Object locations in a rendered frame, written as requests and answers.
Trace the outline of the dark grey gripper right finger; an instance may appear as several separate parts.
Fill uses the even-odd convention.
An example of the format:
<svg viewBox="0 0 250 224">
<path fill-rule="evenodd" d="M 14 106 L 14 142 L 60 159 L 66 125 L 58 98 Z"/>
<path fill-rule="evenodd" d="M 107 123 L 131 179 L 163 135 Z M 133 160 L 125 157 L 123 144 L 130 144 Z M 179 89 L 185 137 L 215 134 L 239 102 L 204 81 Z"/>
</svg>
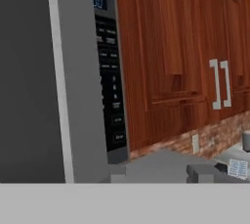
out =
<svg viewBox="0 0 250 224">
<path fill-rule="evenodd" d="M 232 183 L 232 184 L 250 184 L 250 181 L 242 180 L 236 177 L 222 173 L 210 164 L 189 164 L 187 166 L 188 183 Z"/>
</svg>

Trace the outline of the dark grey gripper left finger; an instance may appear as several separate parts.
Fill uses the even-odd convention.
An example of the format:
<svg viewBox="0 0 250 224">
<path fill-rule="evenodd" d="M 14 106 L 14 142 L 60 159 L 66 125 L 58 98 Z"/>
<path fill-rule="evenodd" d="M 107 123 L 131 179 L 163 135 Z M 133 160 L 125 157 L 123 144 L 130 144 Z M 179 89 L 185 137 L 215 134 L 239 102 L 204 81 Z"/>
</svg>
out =
<svg viewBox="0 0 250 224">
<path fill-rule="evenodd" d="M 109 173 L 111 183 L 123 183 L 126 180 L 126 166 L 124 164 L 111 164 Z"/>
</svg>

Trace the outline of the grey microwave with black panel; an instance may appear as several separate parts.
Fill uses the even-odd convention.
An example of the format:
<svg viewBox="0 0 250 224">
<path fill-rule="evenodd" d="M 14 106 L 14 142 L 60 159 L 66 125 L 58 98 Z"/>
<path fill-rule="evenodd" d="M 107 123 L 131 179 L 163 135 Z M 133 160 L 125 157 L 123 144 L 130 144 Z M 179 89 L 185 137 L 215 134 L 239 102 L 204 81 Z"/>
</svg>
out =
<svg viewBox="0 0 250 224">
<path fill-rule="evenodd" d="M 129 159 L 116 0 L 93 0 L 109 164 Z"/>
</svg>

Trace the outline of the grey microwave door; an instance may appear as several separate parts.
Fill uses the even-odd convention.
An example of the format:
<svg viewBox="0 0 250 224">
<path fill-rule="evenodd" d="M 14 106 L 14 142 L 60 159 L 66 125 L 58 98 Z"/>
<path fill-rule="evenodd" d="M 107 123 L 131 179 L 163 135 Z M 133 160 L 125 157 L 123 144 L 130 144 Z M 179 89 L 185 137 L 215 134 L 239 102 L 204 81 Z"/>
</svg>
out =
<svg viewBox="0 0 250 224">
<path fill-rule="evenodd" d="M 0 0 L 0 183 L 107 183 L 91 0 Z"/>
</svg>

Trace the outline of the wide brown wooden cupboard door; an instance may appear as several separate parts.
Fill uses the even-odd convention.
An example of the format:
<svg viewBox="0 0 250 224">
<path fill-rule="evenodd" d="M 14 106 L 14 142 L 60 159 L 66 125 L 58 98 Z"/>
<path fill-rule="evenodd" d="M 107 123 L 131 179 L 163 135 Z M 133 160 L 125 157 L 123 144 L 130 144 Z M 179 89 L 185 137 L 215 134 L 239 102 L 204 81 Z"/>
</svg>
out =
<svg viewBox="0 0 250 224">
<path fill-rule="evenodd" d="M 210 59 L 223 51 L 222 0 L 116 0 L 131 157 L 167 148 L 214 157 L 220 115 Z"/>
</svg>

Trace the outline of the narrow brown wooden cupboard door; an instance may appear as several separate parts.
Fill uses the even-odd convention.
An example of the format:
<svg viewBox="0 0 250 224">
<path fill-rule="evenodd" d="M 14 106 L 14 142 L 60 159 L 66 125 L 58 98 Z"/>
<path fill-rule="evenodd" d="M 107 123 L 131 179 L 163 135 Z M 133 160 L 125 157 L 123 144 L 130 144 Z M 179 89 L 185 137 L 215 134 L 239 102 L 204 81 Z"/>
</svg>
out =
<svg viewBox="0 0 250 224">
<path fill-rule="evenodd" d="M 250 0 L 225 0 L 234 114 L 250 110 Z"/>
</svg>

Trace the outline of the white packet with blue print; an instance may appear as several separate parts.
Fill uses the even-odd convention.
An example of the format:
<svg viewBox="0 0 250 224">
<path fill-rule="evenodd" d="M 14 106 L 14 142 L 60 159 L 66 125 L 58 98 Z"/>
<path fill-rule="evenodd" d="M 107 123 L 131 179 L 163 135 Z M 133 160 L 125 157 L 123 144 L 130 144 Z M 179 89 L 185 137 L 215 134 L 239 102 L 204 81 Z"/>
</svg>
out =
<svg viewBox="0 0 250 224">
<path fill-rule="evenodd" d="M 245 160 L 231 159 L 228 166 L 228 175 L 239 179 L 248 179 L 248 162 Z"/>
</svg>

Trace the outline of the grey cylinder pot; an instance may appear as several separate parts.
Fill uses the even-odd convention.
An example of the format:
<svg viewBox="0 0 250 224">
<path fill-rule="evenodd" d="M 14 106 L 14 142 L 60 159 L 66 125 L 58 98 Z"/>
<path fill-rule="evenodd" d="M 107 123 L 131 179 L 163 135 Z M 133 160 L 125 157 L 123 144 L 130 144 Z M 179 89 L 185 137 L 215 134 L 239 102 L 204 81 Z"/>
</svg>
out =
<svg viewBox="0 0 250 224">
<path fill-rule="evenodd" d="M 250 130 L 242 133 L 242 148 L 245 152 L 250 153 Z"/>
</svg>

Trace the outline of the white wall socket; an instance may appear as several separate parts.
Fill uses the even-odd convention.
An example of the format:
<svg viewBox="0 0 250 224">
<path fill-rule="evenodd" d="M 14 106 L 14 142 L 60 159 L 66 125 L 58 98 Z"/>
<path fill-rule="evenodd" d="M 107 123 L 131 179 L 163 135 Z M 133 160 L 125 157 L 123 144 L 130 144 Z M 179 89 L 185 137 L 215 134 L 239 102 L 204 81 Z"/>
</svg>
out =
<svg viewBox="0 0 250 224">
<path fill-rule="evenodd" d="M 191 137 L 192 151 L 194 154 L 199 153 L 199 135 L 196 133 Z"/>
</svg>

